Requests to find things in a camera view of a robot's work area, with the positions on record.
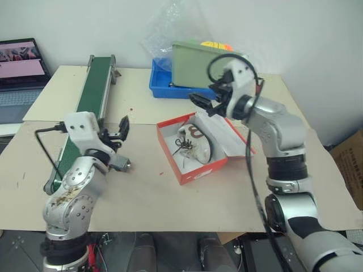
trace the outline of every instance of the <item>shoelace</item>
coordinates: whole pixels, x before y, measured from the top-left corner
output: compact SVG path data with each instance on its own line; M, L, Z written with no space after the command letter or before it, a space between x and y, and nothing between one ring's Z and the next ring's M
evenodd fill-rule
M180 150L180 149L186 149L186 150L191 150L193 148L192 142L187 139L185 140L185 137L183 138L183 141L180 140L180 138L175 140L175 144L176 146L178 146L179 148L172 154L173 156Z

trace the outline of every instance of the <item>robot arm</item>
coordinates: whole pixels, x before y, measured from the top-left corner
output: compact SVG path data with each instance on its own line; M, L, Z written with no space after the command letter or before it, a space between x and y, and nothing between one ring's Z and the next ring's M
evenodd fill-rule
M198 94L190 95L191 100L210 116L241 120L259 136L267 157L266 183L272 192L265 199L268 224L289 236L307 271L361 271L363 252L319 224L312 180L305 165L303 122L280 103L259 94L248 95L256 74L248 61L241 60L229 62L222 78L210 86L219 105L213 107Z
M44 271L83 271L87 268L87 231L98 197L106 186L110 168L118 171L130 166L127 158L116 153L128 132L123 118L119 133L108 133L98 125L93 113L77 112L66 116L65 127L78 148L78 157L65 173L62 185L48 199L43 210L47 238L41 246Z

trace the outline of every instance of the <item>red shoebox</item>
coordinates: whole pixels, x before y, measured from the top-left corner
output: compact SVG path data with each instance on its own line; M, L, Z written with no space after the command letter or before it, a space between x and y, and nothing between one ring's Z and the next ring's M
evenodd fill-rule
M178 129L185 124L195 124L211 141L212 158L208 164L201 164L194 158L185 158L179 152L172 155L178 149L175 144ZM245 155L246 140L231 122L218 115L208 117L204 111L157 123L157 132L180 185L221 169L228 158L243 158Z

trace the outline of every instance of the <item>yellow object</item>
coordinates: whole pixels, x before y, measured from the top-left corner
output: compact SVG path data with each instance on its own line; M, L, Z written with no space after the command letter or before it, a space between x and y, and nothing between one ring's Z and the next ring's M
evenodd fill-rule
M227 51L233 51L233 47L230 46L229 44L222 44L220 42L217 43L215 41L204 41L201 43L201 45L214 47L214 48L218 48L218 49L223 49L223 50L227 50Z

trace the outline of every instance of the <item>laptop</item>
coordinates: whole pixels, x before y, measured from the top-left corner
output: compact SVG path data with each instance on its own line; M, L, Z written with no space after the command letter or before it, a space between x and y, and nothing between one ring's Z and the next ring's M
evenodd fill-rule
M49 80L33 38L0 41L0 124L23 122Z

